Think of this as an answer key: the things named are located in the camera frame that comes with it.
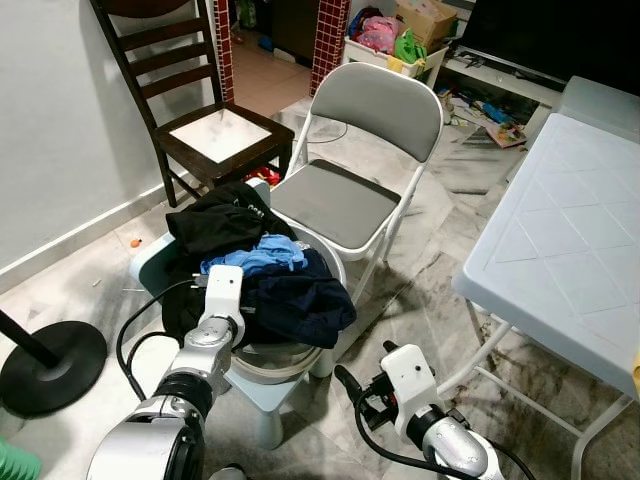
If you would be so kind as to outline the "black garment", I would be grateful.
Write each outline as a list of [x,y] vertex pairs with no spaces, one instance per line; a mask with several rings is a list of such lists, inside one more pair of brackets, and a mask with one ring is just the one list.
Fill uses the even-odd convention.
[[[165,262],[165,285],[191,280],[200,273],[202,261],[227,253],[250,251],[264,234],[287,236],[297,241],[296,233],[276,216],[256,189],[246,183],[228,183],[201,196],[195,204],[165,216],[169,233],[174,236],[175,257]],[[204,291],[180,287],[161,300],[163,325],[170,337],[182,338],[195,328],[204,311]],[[250,344],[291,343],[282,335],[257,325],[255,316],[244,314]]]

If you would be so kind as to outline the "black round fan base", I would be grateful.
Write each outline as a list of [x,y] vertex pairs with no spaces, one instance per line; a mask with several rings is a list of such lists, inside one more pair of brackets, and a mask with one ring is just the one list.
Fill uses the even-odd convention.
[[96,326],[59,321],[28,333],[0,310],[0,334],[15,349],[0,367],[0,404],[22,419],[61,410],[100,378],[108,343]]

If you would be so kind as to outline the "brown cardboard box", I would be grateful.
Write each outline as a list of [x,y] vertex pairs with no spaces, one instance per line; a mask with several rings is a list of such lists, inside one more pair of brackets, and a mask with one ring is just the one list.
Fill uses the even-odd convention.
[[410,32],[416,44],[435,52],[451,36],[458,10],[439,0],[396,0],[396,19],[401,23],[399,32]]

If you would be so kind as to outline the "black television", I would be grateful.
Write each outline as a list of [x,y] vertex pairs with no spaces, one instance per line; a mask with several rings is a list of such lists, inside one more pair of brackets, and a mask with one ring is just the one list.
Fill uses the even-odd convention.
[[640,95],[639,0],[476,0],[460,46]]

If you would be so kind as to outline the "dark wooden chair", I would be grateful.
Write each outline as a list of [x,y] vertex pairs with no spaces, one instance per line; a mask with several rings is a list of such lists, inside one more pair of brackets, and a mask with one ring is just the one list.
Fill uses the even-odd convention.
[[[262,166],[280,177],[288,173],[293,131],[233,104],[223,91],[227,69],[215,52],[207,0],[90,0],[90,5],[145,123],[170,206],[178,205],[178,189],[200,196],[174,172],[173,163],[210,189]],[[207,84],[212,101],[157,123],[151,100],[193,84]]]

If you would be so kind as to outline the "white toy crate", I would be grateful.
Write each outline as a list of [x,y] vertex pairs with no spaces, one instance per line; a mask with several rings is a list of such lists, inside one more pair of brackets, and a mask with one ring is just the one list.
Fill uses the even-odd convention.
[[346,45],[344,45],[340,64],[352,63],[352,61],[374,64],[376,67],[394,70],[394,72],[398,72],[402,76],[421,81],[428,87],[434,87],[436,77],[439,76],[440,69],[444,67],[445,56],[448,54],[448,47],[440,47],[440,49],[425,56],[424,59],[417,60],[415,63],[404,63],[404,61],[392,60],[388,55],[358,44],[351,38],[346,38],[344,44]]

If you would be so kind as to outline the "green plastic basket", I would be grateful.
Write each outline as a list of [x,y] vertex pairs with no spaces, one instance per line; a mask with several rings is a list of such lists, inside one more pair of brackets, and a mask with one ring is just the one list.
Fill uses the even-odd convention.
[[0,438],[0,480],[38,480],[40,458]]

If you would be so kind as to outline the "white round laundry basket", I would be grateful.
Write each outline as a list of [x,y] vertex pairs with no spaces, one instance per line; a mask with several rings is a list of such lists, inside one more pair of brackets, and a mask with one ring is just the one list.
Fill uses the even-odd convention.
[[[330,274],[342,285],[347,284],[346,265],[337,252],[310,230],[294,229],[298,242],[314,248],[324,260]],[[329,349],[296,343],[248,344],[230,358],[229,372],[236,372],[251,383],[275,385],[292,381],[314,369]]]

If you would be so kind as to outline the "grey folding chair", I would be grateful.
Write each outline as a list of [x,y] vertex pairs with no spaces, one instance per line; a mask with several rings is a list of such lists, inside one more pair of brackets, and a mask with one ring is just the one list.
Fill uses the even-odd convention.
[[[328,160],[308,159],[307,133],[317,118],[374,134],[410,155],[417,168],[403,191]],[[360,300],[376,266],[387,259],[443,124],[442,104],[429,86],[374,64],[340,65],[316,88],[288,172],[271,192],[271,209],[333,247],[340,259],[369,260],[348,289],[352,301]]]

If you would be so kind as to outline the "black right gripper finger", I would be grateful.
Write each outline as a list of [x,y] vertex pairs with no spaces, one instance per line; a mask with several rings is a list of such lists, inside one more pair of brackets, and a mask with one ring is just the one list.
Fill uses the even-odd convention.
[[346,366],[335,365],[333,369],[334,379],[337,379],[346,392],[349,402],[362,403],[365,399],[365,389],[349,372]]

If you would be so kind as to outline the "white metal table leg frame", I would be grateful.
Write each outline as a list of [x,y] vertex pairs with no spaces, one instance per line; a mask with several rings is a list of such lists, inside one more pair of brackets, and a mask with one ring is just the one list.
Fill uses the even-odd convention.
[[477,349],[440,393],[538,480],[640,480],[637,403],[471,308]]

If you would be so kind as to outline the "green bag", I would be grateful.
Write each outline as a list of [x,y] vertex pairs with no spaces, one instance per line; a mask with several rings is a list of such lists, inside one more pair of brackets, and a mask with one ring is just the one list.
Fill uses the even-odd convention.
[[412,29],[406,28],[396,38],[392,56],[402,61],[403,64],[417,65],[425,63],[425,59],[428,58],[429,54],[425,47],[413,36]]

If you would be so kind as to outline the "white low tv shelf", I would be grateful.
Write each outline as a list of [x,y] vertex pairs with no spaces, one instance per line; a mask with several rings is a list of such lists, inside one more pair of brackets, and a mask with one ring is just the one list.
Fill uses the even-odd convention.
[[445,56],[443,67],[461,76],[490,84],[499,90],[539,102],[541,106],[548,109],[556,109],[561,105],[562,84],[535,76],[535,74],[526,74],[512,65],[489,58],[480,52],[453,47]]

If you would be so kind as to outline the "navy blue garment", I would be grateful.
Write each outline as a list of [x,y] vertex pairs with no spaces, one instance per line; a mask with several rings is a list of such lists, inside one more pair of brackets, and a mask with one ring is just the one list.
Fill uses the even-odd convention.
[[355,323],[351,297],[324,257],[312,248],[301,253],[302,268],[273,264],[244,273],[244,342],[333,348],[339,334]]

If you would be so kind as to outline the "light blue plastic stool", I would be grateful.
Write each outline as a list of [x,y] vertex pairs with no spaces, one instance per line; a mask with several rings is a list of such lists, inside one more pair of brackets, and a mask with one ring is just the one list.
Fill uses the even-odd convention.
[[[165,234],[157,239],[151,246],[143,248],[140,256],[131,262],[131,275],[138,280],[143,288],[150,294],[159,294],[172,284],[170,280],[170,268],[177,264],[179,250],[174,246],[174,237]],[[234,353],[239,351],[250,343],[242,342],[241,346],[234,349]],[[284,430],[282,422],[282,410],[285,402],[291,398],[294,389],[302,384],[302,381],[315,376],[320,378],[320,366],[326,362],[332,361],[332,355],[326,353],[324,358],[316,362],[314,369],[298,375],[296,380],[284,381],[284,383],[275,385],[264,385],[251,383],[247,379],[242,378],[236,372],[229,372],[230,366],[223,381],[223,387],[220,393],[225,390],[234,389],[241,393],[247,401],[253,406],[250,419],[255,425],[255,442],[265,451],[271,451],[279,447],[283,443]]]

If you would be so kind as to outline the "light blue garment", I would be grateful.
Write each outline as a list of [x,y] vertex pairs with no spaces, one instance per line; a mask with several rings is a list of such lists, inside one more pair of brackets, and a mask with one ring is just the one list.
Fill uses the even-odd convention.
[[276,266],[288,271],[306,268],[308,260],[300,243],[282,234],[265,234],[251,250],[237,250],[227,255],[212,257],[200,264],[200,273],[209,274],[212,266],[230,265],[243,270],[244,276],[261,273]]

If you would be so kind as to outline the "pink bag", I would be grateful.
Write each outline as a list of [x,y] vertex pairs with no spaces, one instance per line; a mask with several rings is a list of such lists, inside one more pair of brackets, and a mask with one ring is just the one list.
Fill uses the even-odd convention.
[[355,41],[381,54],[392,54],[399,31],[401,31],[401,22],[396,18],[372,15],[361,24]]

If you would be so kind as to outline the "white folding table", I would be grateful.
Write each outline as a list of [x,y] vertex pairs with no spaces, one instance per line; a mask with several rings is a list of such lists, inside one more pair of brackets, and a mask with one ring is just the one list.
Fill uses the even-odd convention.
[[639,109],[572,78],[453,280],[626,396],[640,348]]

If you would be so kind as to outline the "red toy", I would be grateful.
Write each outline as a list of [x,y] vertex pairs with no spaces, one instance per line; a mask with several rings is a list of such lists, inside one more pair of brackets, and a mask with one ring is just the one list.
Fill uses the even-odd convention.
[[278,186],[282,182],[282,174],[276,172],[273,166],[259,166],[259,168],[253,169],[250,174],[244,177],[244,180],[260,179],[268,183],[271,188]]

